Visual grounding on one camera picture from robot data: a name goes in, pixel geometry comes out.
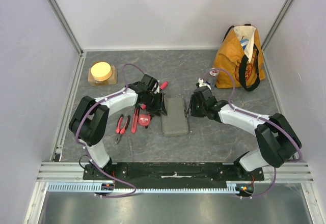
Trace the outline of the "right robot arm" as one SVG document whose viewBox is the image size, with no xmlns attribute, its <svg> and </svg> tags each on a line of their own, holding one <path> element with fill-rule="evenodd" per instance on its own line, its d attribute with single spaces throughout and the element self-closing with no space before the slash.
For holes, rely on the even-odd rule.
<svg viewBox="0 0 326 224">
<path fill-rule="evenodd" d="M 279 168 L 302 148 L 301 141 L 284 115 L 259 115 L 226 100 L 218 101 L 209 87 L 194 90 L 188 110 L 192 117 L 207 117 L 256 137 L 258 149 L 246 152 L 234 161 L 233 174 L 239 180 L 245 180 L 252 171 L 261 167 L 270 165 Z"/>
</svg>

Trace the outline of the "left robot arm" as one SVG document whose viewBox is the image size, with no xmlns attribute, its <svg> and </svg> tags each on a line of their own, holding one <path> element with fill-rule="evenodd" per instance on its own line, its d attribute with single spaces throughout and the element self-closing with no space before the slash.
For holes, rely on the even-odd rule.
<svg viewBox="0 0 326 224">
<path fill-rule="evenodd" d="M 107 120 L 116 112 L 135 105 L 145 105 L 146 111 L 152 115 L 168 114 L 159 81 L 145 74 L 141 81 L 128 84 L 113 94 L 99 98 L 83 97 L 70 120 L 69 130 L 76 142 L 85 147 L 95 165 L 95 175 L 102 180 L 108 179 L 112 173 L 109 165 L 112 160 L 102 141 Z"/>
</svg>

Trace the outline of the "pink utility knife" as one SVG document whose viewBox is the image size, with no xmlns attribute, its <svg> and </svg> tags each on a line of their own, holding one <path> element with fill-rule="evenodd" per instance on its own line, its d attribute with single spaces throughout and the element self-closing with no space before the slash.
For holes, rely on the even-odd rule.
<svg viewBox="0 0 326 224">
<path fill-rule="evenodd" d="M 140 106 L 136 105 L 135 109 L 134 109 L 133 120 L 132 120 L 132 125 L 131 125 L 132 133 L 136 133 L 136 131 L 137 131 L 139 114 L 140 114 Z"/>
</svg>

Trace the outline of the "grey plastic tool case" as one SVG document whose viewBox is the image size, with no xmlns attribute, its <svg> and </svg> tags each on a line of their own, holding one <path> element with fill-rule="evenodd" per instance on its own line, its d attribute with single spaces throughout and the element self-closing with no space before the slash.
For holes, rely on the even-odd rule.
<svg viewBox="0 0 326 224">
<path fill-rule="evenodd" d="M 182 97 L 165 100 L 167 115 L 162 115 L 162 132 L 164 136 L 181 136 L 189 132 L 185 101 Z"/>
</svg>

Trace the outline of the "pink handled screwdriver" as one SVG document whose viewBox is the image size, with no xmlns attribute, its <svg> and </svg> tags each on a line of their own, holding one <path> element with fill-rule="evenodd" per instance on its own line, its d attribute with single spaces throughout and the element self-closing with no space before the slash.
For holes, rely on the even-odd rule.
<svg viewBox="0 0 326 224">
<path fill-rule="evenodd" d="M 164 90 L 168 86 L 168 82 L 164 81 L 155 91 L 159 93 L 161 90 Z"/>
</svg>

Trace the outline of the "pink handled pliers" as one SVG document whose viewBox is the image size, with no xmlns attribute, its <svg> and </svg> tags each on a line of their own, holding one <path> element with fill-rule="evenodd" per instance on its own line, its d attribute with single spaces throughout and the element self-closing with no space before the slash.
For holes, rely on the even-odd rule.
<svg viewBox="0 0 326 224">
<path fill-rule="evenodd" d="M 125 134 L 128 126 L 129 126 L 129 122 L 130 122 L 130 118 L 131 116 L 128 115 L 126 118 L 126 122 L 124 123 L 124 125 L 122 124 L 123 119 L 124 119 L 124 115 L 121 114 L 118 122 L 117 122 L 117 127 L 116 127 L 116 139 L 115 139 L 115 144 L 118 144 L 121 140 L 122 135 Z"/>
</svg>

